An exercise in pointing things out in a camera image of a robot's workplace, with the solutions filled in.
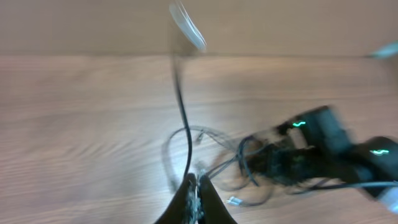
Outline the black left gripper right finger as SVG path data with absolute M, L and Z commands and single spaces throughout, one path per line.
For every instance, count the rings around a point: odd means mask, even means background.
M 207 175 L 199 179 L 198 196 L 201 201 L 199 224 L 237 224 L 229 214 L 223 201 Z

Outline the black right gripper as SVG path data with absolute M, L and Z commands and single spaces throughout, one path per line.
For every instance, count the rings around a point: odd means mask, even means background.
M 308 146 L 298 148 L 289 135 L 278 141 L 245 137 L 245 174 L 254 185 L 262 175 L 284 186 L 298 185 L 310 179 L 344 179 L 350 168 L 342 153 L 351 149 L 345 133 L 336 136 L 304 137 Z

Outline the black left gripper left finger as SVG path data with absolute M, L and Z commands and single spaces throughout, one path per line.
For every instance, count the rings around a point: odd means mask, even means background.
M 155 224 L 192 224 L 197 220 L 197 178 L 189 173 Z

